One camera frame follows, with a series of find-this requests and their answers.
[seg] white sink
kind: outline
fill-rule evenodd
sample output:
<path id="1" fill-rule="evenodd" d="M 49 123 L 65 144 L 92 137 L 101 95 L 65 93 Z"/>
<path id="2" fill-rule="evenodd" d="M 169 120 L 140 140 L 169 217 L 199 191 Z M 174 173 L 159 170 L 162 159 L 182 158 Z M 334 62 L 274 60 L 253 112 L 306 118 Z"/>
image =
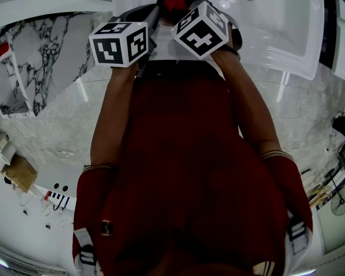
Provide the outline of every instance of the white sink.
<path id="1" fill-rule="evenodd" d="M 210 1 L 239 24 L 243 63 L 291 72 L 306 79 L 315 77 L 323 38 L 323 0 Z M 155 2 L 113 0 L 114 14 Z M 156 31 L 158 47 L 152 59 L 196 60 L 171 40 L 170 28 L 160 26 Z"/>

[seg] brown box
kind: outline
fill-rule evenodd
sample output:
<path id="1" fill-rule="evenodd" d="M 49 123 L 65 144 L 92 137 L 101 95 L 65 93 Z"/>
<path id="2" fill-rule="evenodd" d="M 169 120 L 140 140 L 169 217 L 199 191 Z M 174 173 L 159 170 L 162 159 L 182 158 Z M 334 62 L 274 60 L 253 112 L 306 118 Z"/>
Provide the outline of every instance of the brown box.
<path id="1" fill-rule="evenodd" d="M 1 174 L 10 179 L 26 193 L 37 178 L 36 170 L 31 166 L 26 158 L 19 155 L 13 156 L 10 165 L 6 165 L 1 170 Z"/>

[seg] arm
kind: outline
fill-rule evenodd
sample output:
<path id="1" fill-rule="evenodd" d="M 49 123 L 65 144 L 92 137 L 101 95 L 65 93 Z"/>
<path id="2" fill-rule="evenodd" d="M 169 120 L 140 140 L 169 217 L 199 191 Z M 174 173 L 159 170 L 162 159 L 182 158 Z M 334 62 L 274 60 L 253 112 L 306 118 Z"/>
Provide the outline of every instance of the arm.
<path id="1" fill-rule="evenodd" d="M 138 63 L 127 68 L 114 68 L 91 145 L 91 165 L 116 165 L 121 140 L 129 117 L 135 73 Z"/>
<path id="2" fill-rule="evenodd" d="M 216 50 L 212 58 L 228 84 L 233 113 L 244 139 L 260 156 L 281 150 L 270 112 L 236 55 Z"/>

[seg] white box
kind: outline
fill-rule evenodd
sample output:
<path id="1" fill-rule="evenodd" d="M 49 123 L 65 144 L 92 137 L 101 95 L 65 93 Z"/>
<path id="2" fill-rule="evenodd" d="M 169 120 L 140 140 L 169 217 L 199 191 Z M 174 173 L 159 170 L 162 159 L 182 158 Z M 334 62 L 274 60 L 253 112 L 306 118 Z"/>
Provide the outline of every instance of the white box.
<path id="1" fill-rule="evenodd" d="M 202 59 L 229 41 L 228 19 L 207 2 L 199 4 L 172 29 L 173 38 Z"/>
<path id="2" fill-rule="evenodd" d="M 107 22 L 90 35 L 94 61 L 98 66 L 128 67 L 148 52 L 146 22 Z"/>

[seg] person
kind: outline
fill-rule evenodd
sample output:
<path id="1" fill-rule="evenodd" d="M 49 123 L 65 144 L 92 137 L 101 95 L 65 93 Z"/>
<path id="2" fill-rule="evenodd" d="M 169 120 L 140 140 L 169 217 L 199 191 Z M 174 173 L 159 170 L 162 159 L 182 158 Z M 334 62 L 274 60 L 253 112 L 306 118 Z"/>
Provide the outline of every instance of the person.
<path id="1" fill-rule="evenodd" d="M 212 58 L 225 79 L 202 61 L 148 62 L 136 79 L 137 63 L 113 69 L 78 182 L 78 267 L 287 275 L 310 245 L 308 200 L 266 104 L 234 53 Z"/>

